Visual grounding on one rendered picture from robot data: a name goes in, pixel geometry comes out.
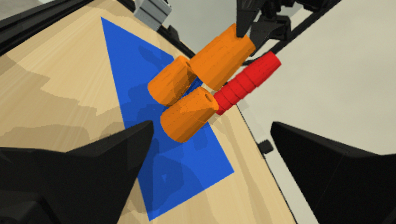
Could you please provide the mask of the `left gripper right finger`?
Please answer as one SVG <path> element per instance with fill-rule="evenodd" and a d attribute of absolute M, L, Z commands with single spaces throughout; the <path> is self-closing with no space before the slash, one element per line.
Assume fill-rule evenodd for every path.
<path fill-rule="evenodd" d="M 270 134 L 319 224 L 396 218 L 396 154 L 375 154 L 279 121 Z"/>

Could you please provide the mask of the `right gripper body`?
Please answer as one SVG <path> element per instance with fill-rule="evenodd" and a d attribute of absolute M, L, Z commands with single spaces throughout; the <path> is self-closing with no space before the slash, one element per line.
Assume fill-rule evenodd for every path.
<path fill-rule="evenodd" d="M 270 39 L 280 40 L 280 41 L 288 40 L 289 35 L 291 33 L 291 20 L 288 17 L 288 15 L 277 15 L 276 12 L 281 11 L 281 6 L 290 6 L 290 4 L 291 4 L 291 0 L 267 0 L 260 9 L 261 15 L 259 16 L 257 22 L 284 24 L 285 27 L 284 35 L 273 36 Z"/>

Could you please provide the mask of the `blue flat mat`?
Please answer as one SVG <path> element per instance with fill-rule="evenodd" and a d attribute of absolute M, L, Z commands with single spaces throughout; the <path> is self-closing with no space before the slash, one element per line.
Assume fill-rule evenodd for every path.
<path fill-rule="evenodd" d="M 234 170 L 208 121 L 183 143 L 163 130 L 161 115 L 170 107 L 152 97 L 148 83 L 173 56 L 103 17 L 101 21 L 125 129 L 153 121 L 150 150 L 137 176 L 151 221 Z"/>

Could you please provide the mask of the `orange cup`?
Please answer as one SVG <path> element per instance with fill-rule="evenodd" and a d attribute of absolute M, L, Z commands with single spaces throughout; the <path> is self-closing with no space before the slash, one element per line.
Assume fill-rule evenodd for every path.
<path fill-rule="evenodd" d="M 189 63 L 208 87 L 218 91 L 255 49 L 246 34 L 243 38 L 236 36 L 236 24 L 233 23 L 199 51 Z"/>
<path fill-rule="evenodd" d="M 215 98 L 200 86 L 164 111 L 161 125 L 173 140 L 187 142 L 218 109 Z"/>
<path fill-rule="evenodd" d="M 171 107 L 180 100 L 196 77 L 189 60 L 180 55 L 148 83 L 148 90 L 157 102 Z"/>

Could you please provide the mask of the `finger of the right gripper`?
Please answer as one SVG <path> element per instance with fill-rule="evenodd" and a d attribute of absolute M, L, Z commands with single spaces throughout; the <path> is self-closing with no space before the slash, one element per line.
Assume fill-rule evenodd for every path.
<path fill-rule="evenodd" d="M 249 39 L 256 49 L 250 57 L 253 57 L 259 49 L 273 36 L 281 36 L 285 33 L 284 24 L 253 22 L 250 29 Z"/>
<path fill-rule="evenodd" d="M 236 0 L 236 36 L 243 38 L 267 0 Z"/>

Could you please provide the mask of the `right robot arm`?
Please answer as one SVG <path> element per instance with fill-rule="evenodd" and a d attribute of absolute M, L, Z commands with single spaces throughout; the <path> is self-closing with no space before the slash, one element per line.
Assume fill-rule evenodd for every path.
<path fill-rule="evenodd" d="M 302 4 L 305 10 L 314 13 L 319 12 L 322 7 L 327 8 L 330 2 L 330 0 L 291 0 L 290 6 L 285 6 L 285 7 L 293 7 L 295 1 L 299 4 Z"/>

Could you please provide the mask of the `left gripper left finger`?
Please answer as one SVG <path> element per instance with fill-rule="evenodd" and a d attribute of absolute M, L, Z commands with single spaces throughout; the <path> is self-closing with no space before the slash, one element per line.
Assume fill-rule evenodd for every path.
<path fill-rule="evenodd" d="M 0 147 L 0 190 L 41 194 L 62 224 L 117 224 L 153 135 L 146 120 L 68 152 Z"/>

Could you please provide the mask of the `red cup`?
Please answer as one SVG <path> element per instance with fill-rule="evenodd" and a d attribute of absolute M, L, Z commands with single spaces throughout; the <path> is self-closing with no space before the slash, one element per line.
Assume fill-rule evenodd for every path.
<path fill-rule="evenodd" d="M 229 110 L 233 104 L 231 102 L 228 101 L 228 99 L 224 96 L 224 94 L 222 93 L 221 90 L 219 90 L 218 92 L 216 92 L 214 94 L 217 102 L 225 109 L 225 110 Z"/>
<path fill-rule="evenodd" d="M 265 60 L 266 59 L 266 60 Z M 281 66 L 279 59 L 271 51 L 260 57 L 243 70 L 251 81 L 259 87 Z"/>
<path fill-rule="evenodd" d="M 237 74 L 235 77 L 248 93 L 251 93 L 257 87 L 247 76 L 244 70 Z"/>
<path fill-rule="evenodd" d="M 219 109 L 215 113 L 217 113 L 218 115 L 222 115 L 226 110 L 219 103 L 218 103 L 218 106 L 219 106 Z"/>
<path fill-rule="evenodd" d="M 249 93 L 243 88 L 243 86 L 239 83 L 239 81 L 235 78 L 228 82 L 230 88 L 233 92 L 240 98 L 243 99 Z"/>
<path fill-rule="evenodd" d="M 226 84 L 221 88 L 222 93 L 233 105 L 236 105 L 241 99 L 233 92 L 229 84 Z"/>

